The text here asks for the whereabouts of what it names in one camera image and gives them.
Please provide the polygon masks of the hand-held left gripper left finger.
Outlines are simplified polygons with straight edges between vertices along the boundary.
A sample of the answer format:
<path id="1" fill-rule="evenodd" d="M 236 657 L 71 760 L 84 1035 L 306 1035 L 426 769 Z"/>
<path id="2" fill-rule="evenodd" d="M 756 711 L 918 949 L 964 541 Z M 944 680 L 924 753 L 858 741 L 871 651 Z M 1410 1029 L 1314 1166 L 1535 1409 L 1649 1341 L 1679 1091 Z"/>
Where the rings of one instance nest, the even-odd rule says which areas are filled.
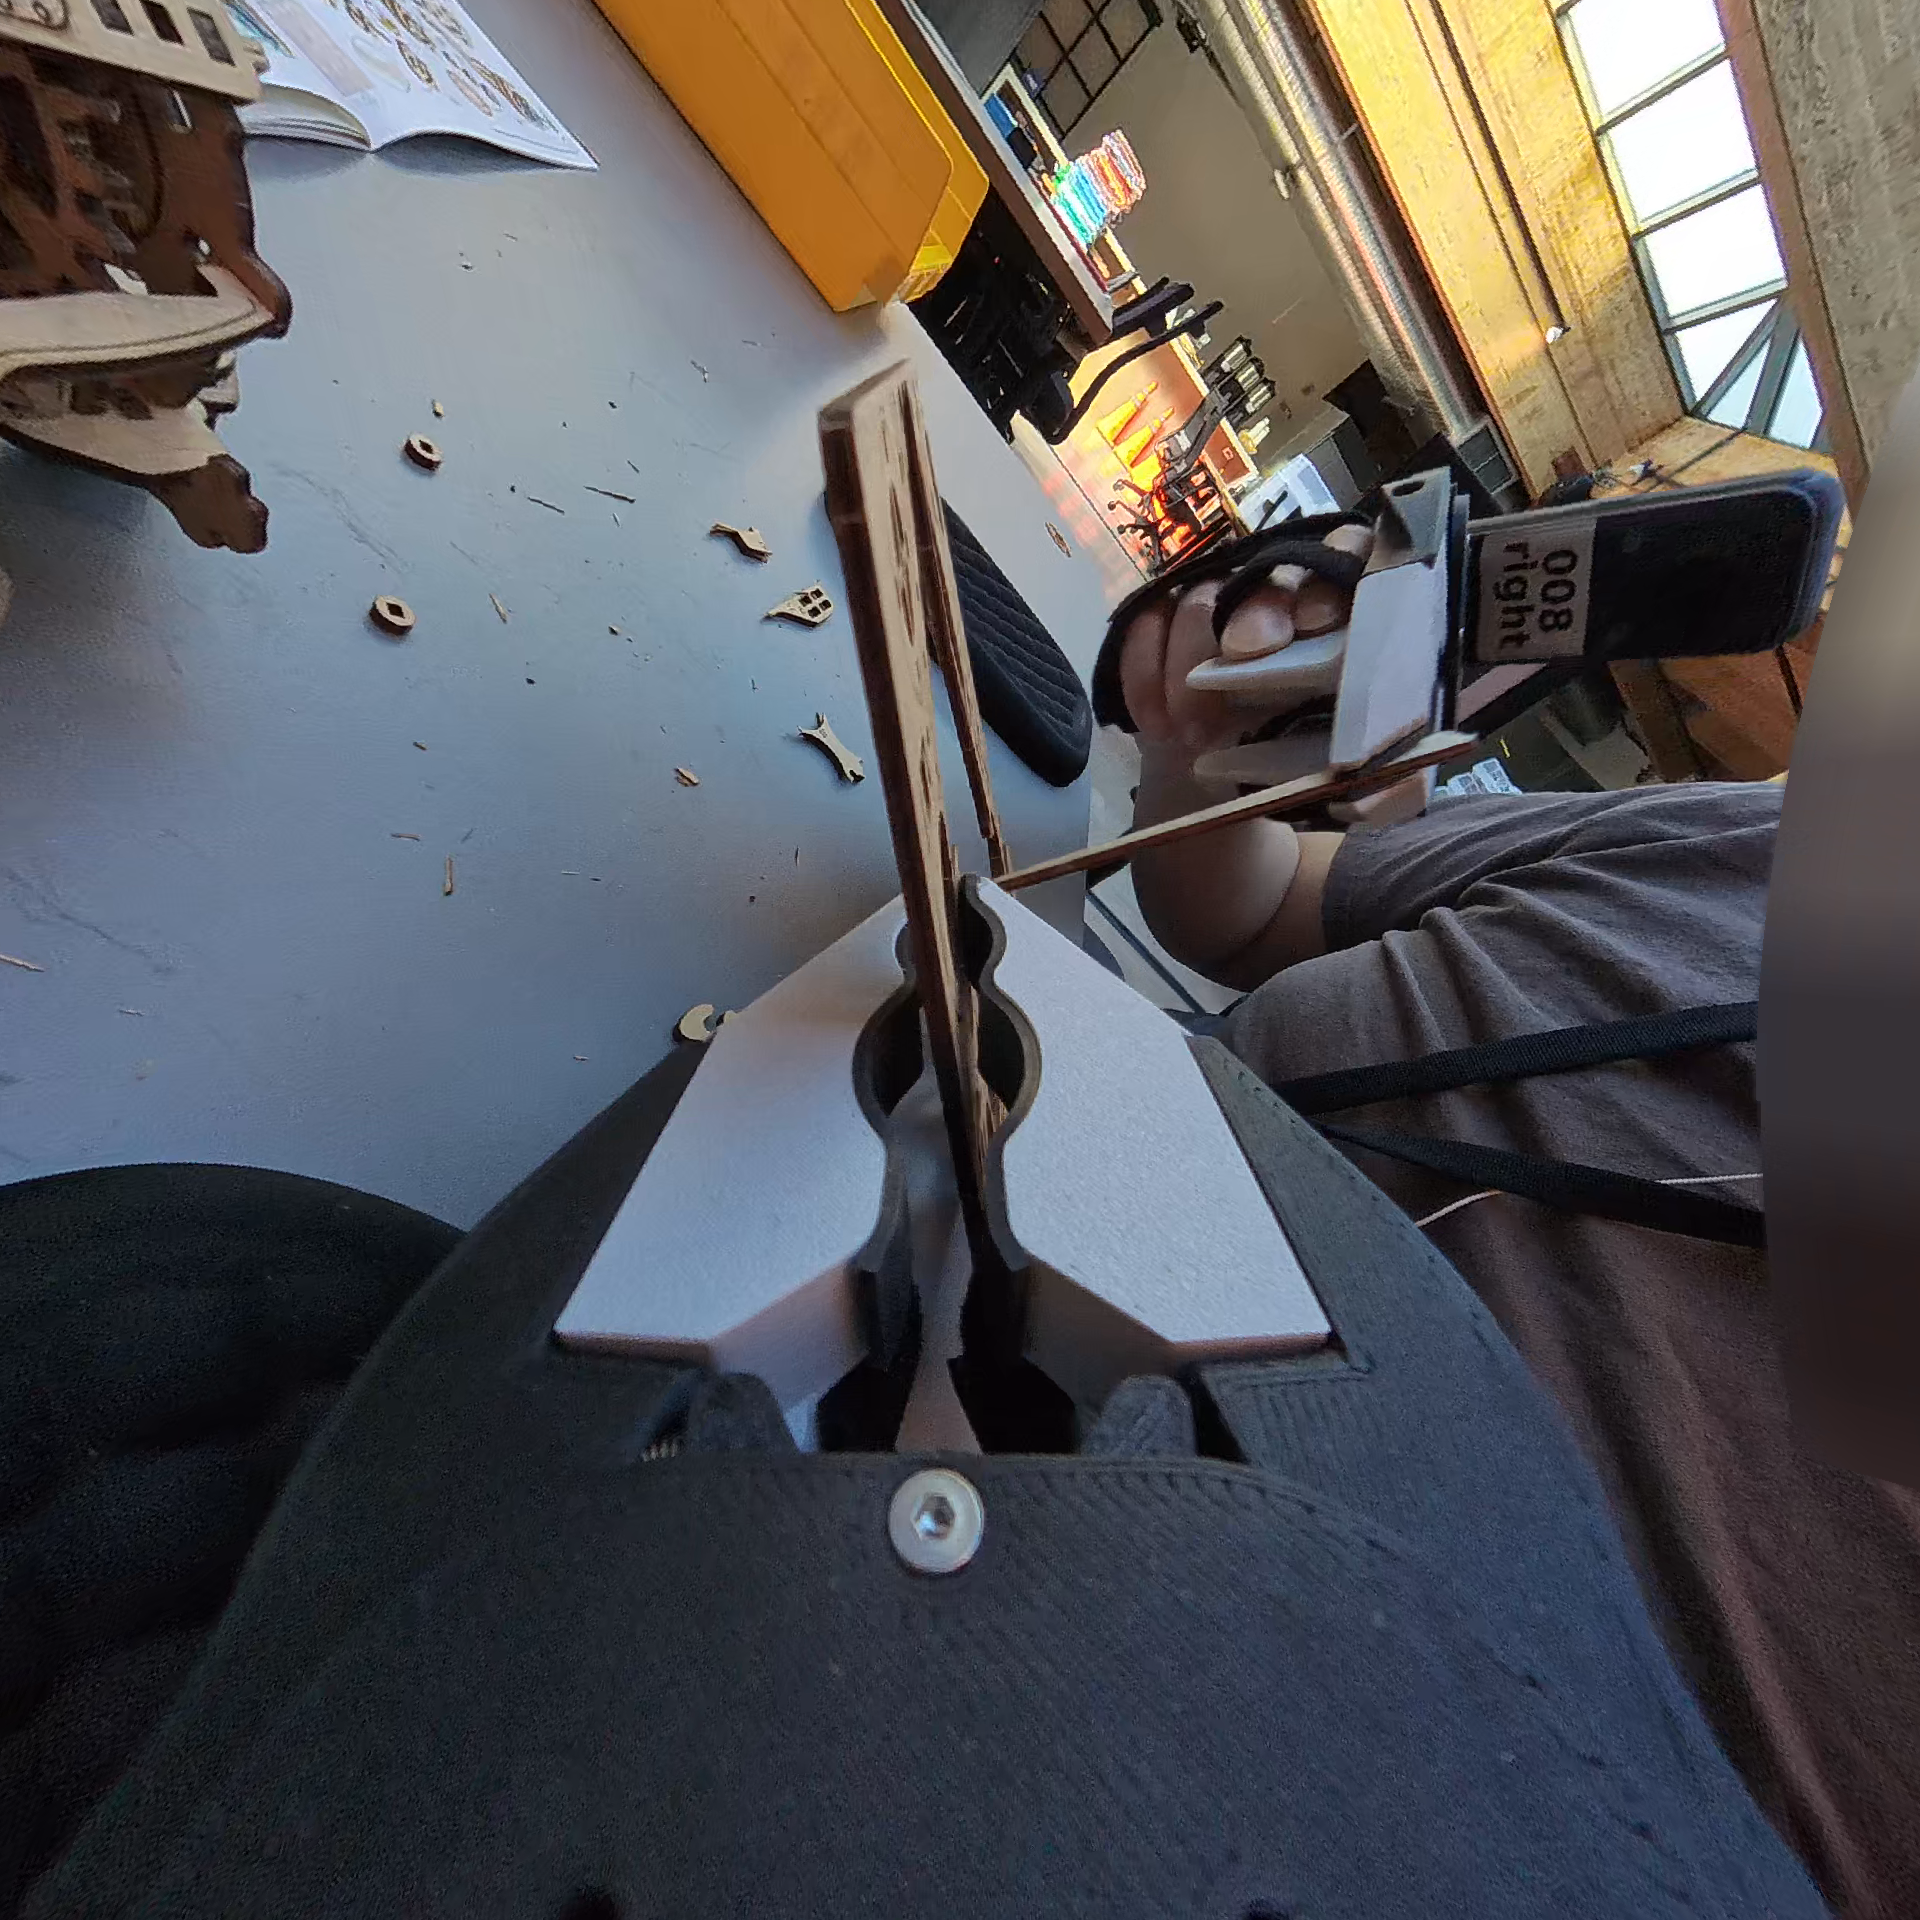
<path id="1" fill-rule="evenodd" d="M 578 1353 L 755 1376 L 804 1450 L 919 1323 L 890 1117 L 919 1080 L 899 899 L 721 1022 L 561 1309 Z"/>

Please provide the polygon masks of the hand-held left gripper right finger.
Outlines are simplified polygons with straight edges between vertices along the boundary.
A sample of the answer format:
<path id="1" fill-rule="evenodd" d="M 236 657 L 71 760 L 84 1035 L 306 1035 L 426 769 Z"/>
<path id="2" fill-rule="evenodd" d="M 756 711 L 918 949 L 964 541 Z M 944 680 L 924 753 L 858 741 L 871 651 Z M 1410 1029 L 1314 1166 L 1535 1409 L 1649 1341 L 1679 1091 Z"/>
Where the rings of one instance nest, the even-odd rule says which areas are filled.
<path id="1" fill-rule="evenodd" d="M 964 1353 L 1096 1407 L 1135 1376 L 1320 1353 L 1332 1325 L 1168 1013 L 996 882 L 962 882 L 983 1246 Z"/>

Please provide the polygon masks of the thin wooden stick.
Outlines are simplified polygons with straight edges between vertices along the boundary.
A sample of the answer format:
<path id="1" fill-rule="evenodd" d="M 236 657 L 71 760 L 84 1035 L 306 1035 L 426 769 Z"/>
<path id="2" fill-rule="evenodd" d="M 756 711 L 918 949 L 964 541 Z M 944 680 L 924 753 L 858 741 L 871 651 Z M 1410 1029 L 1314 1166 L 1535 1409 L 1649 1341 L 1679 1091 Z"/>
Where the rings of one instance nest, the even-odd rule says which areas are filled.
<path id="1" fill-rule="evenodd" d="M 1388 785 L 1426 771 L 1442 760 L 1451 760 L 1474 745 L 1476 733 L 1472 731 L 1455 728 L 1426 733 L 1415 741 L 1414 747 L 1398 752 L 1394 755 L 1377 755 L 1351 769 L 1327 769 L 1321 775 L 1303 775 L 1291 781 L 1262 785 L 1234 799 L 1223 799 L 1163 823 L 1137 827 L 1110 843 L 1079 848 L 1020 871 L 1009 871 L 996 877 L 996 885 L 1001 890 L 1020 893 L 1078 873 L 1111 873 L 1132 863 L 1142 853 L 1180 846 L 1183 840 L 1196 835 L 1209 835 L 1214 832 L 1257 821 L 1283 821 L 1324 808 L 1332 802 L 1366 799 Z"/>

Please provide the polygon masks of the laser-cut wooden parts sheet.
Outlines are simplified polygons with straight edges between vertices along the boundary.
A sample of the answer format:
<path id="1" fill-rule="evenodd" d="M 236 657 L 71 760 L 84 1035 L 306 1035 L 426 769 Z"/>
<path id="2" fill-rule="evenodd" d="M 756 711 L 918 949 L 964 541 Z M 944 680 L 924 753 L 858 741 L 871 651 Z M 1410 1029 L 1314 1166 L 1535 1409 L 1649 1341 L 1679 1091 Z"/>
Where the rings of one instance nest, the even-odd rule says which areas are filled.
<path id="1" fill-rule="evenodd" d="M 1001 1150 L 1020 1091 L 1004 1096 L 982 1046 L 1007 1033 L 1024 1065 L 1016 1022 L 987 1006 L 982 975 L 1001 934 L 954 848 L 944 797 L 944 682 L 976 829 L 991 874 L 1014 869 L 992 790 L 944 499 L 931 459 L 921 391 L 904 358 L 831 399 L 818 415 L 824 498 L 846 576 L 849 616 L 871 718 L 881 790 L 891 832 L 906 939 L 924 1037 L 944 1103 L 944 1130 L 967 1233 L 979 1261 L 1014 1273 Z"/>

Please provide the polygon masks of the wooden model car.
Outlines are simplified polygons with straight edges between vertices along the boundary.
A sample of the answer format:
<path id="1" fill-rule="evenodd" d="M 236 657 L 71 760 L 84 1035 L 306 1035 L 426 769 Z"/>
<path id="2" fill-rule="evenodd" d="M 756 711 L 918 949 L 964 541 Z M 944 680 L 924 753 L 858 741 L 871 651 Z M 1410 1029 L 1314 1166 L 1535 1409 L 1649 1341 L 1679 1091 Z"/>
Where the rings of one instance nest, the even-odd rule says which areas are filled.
<path id="1" fill-rule="evenodd" d="M 241 555 L 271 511 L 218 424 L 241 350 L 294 322 L 239 121 L 263 66 L 222 5 L 3 5 L 6 440 Z"/>

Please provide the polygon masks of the person's right hand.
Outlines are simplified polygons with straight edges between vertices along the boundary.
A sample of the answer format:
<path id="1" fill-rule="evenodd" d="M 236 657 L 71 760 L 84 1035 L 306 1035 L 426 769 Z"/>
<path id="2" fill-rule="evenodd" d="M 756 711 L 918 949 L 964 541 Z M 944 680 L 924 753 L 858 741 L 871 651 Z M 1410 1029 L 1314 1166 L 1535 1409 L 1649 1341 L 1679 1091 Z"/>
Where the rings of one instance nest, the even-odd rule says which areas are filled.
<path id="1" fill-rule="evenodd" d="M 1294 520 L 1281 555 L 1219 562 L 1206 577 L 1147 594 L 1111 633 L 1105 664 L 1142 753 L 1142 785 L 1220 799 L 1212 753 L 1281 735 L 1338 690 L 1354 594 L 1377 531 L 1340 519 Z"/>

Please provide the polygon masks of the black quilted wrist rest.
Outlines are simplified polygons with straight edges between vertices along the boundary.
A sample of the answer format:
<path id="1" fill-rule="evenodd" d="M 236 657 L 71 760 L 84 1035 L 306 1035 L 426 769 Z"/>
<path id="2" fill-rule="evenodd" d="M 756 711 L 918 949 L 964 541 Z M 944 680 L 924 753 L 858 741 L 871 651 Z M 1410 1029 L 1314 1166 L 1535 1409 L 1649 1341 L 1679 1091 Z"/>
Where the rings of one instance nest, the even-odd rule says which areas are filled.
<path id="1" fill-rule="evenodd" d="M 1092 749 L 1089 687 L 983 541 L 943 507 L 982 720 L 1038 779 L 1072 785 Z"/>

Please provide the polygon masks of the large window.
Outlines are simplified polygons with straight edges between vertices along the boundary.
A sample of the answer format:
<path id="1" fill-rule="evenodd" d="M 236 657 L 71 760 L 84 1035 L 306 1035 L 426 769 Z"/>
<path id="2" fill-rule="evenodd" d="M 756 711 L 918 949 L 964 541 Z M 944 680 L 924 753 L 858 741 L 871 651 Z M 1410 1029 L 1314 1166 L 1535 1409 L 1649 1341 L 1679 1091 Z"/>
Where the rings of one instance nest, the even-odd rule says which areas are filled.
<path id="1" fill-rule="evenodd" d="M 1689 415 L 1830 450 L 1714 2 L 1554 2 L 1553 25 Z"/>

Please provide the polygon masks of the black office chair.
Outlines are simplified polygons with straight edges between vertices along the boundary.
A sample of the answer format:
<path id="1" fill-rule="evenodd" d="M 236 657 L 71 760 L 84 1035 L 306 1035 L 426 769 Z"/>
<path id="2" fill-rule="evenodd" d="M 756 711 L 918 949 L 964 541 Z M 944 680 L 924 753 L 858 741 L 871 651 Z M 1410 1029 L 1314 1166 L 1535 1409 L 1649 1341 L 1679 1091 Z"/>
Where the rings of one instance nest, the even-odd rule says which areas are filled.
<path id="1" fill-rule="evenodd" d="M 1038 410 L 1027 414 L 1041 440 L 1052 448 L 1068 443 L 1119 373 L 1162 347 L 1209 330 L 1223 305 L 1219 298 L 1198 303 L 1191 282 L 1167 275 L 1116 305 L 1111 337 L 1083 354 L 1072 373 L 1049 373 Z"/>

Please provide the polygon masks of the person's grey shirt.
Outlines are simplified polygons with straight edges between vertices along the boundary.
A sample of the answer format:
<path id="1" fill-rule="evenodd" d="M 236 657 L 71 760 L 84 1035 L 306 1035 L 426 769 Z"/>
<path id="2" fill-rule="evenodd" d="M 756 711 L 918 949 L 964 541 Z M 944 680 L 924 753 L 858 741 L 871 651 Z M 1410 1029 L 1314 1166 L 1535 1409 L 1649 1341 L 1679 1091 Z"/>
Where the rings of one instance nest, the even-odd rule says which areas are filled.
<path id="1" fill-rule="evenodd" d="M 1786 784 L 1472 797 L 1374 829 L 1279 823 L 1234 951 L 1233 1046 L 1272 1082 L 1752 1001 Z M 1918 1905 L 1915 1491 L 1792 1437 L 1761 1251 L 1361 1161 L 1545 1379 L 1686 1678 L 1843 1915 Z"/>

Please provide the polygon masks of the black crate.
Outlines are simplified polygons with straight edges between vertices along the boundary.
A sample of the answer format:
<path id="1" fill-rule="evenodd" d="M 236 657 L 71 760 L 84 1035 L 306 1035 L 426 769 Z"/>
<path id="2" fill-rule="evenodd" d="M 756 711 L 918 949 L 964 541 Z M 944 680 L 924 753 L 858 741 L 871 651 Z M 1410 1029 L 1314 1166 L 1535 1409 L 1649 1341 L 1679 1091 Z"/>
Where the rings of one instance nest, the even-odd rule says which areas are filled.
<path id="1" fill-rule="evenodd" d="M 1059 285 L 1001 213 L 995 201 L 982 208 L 951 266 L 907 311 L 1007 440 L 1020 415 L 1057 440 L 1083 342 Z"/>

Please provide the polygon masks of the colourful glowing stack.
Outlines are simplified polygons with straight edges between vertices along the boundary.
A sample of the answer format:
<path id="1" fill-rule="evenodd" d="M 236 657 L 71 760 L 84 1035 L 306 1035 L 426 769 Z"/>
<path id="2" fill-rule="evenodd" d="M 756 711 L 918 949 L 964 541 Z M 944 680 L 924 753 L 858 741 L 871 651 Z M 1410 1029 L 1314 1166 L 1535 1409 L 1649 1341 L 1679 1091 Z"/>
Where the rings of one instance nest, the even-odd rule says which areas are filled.
<path id="1" fill-rule="evenodd" d="M 1145 197 L 1145 169 L 1122 129 L 1055 166 L 1042 197 L 1083 250 L 1107 235 Z"/>

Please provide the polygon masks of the dark cloth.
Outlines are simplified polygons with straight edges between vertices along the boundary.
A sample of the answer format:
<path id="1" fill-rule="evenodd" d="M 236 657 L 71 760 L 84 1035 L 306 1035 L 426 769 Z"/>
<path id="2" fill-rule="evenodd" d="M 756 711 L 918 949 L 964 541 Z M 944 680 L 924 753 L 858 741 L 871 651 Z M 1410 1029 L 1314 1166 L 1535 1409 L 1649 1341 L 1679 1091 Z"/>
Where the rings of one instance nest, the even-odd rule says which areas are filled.
<path id="1" fill-rule="evenodd" d="M 272 1168 L 3 1187 L 3 1915 L 174 1706 L 281 1485 L 464 1231 Z"/>

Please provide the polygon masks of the yellow plastic bin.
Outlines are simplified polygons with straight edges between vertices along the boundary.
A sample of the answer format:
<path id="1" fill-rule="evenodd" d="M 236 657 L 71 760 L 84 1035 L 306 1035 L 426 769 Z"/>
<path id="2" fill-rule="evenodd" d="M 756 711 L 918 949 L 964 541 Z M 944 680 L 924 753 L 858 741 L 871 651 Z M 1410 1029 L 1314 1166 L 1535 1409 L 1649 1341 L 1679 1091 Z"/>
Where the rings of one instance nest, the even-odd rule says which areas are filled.
<path id="1" fill-rule="evenodd" d="M 602 2 L 834 312 L 935 293 L 987 176 L 875 2 Z"/>

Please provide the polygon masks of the instruction booklet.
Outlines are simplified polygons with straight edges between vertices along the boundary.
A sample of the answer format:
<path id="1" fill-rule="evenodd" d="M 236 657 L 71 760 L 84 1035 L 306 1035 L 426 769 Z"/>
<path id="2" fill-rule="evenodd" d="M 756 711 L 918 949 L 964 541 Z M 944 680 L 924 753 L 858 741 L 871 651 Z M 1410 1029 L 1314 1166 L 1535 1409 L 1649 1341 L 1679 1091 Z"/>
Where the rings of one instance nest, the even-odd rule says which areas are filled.
<path id="1" fill-rule="evenodd" d="M 519 160 L 590 174 L 587 146 L 451 2 L 230 2 L 263 53 L 252 137 L 382 153 L 463 137 Z"/>

